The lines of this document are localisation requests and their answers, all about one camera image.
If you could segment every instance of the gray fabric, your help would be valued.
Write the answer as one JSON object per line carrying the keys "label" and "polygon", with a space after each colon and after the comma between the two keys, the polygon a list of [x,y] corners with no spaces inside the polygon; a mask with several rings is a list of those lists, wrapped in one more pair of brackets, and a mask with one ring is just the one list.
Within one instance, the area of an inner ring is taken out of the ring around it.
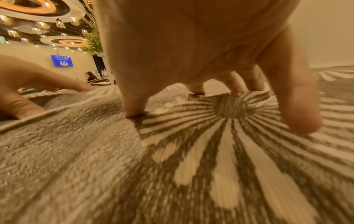
{"label": "gray fabric", "polygon": [[311,136],[271,92],[216,81],[215,96],[168,87],[134,120],[115,87],[46,96],[45,114],[0,126],[0,223],[352,224],[354,75],[340,74],[320,75]]}

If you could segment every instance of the dark hair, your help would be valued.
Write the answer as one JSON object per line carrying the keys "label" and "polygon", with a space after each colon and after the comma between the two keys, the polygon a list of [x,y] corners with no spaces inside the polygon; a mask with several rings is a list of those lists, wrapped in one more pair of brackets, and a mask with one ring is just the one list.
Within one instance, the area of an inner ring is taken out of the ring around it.
{"label": "dark hair", "polygon": [[97,77],[92,72],[87,72],[88,76],[92,79],[97,79]]}

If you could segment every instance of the planter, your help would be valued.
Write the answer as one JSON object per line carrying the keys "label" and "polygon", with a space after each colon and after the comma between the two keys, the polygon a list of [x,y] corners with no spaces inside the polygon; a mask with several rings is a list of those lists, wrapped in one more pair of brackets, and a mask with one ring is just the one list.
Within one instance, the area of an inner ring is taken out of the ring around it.
{"label": "planter", "polygon": [[106,71],[107,71],[107,75],[108,75],[108,79],[110,80],[111,85],[115,85],[114,83],[114,75],[111,72],[111,68],[110,65],[108,64],[108,59],[107,57],[104,55],[104,53],[98,53],[97,56],[101,57],[104,63],[104,66],[106,67]]}

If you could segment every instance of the hand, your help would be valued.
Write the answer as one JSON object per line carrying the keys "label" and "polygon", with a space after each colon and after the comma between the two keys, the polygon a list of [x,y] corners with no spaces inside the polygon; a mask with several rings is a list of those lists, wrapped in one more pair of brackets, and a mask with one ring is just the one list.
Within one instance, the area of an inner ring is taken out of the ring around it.
{"label": "hand", "polygon": [[0,55],[0,110],[20,119],[43,112],[43,108],[17,92],[21,87],[49,91],[92,90],[87,83],[56,74],[36,64]]}
{"label": "hand", "polygon": [[232,92],[263,90],[263,74],[289,127],[301,134],[322,125],[315,76],[287,19],[298,0],[94,1],[104,51],[127,117],[150,96],[181,82],[203,93],[209,79]]}

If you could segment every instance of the beige wall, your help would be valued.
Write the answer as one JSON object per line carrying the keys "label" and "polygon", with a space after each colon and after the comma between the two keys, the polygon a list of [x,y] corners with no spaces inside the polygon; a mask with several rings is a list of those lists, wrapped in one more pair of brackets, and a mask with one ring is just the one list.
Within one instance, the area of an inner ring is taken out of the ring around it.
{"label": "beige wall", "polygon": [[57,52],[49,46],[35,48],[33,44],[25,44],[15,41],[12,41],[10,44],[0,44],[0,54],[14,56],[39,64],[42,67],[73,79],[86,79],[85,72],[87,71],[95,73],[96,65],[91,55],[84,54],[78,50],[70,52],[65,48],[57,48],[57,51],[61,56],[71,57],[74,67],[55,67],[51,55],[57,55]]}
{"label": "beige wall", "polygon": [[353,10],[353,0],[302,0],[290,24],[311,67],[354,65]]}

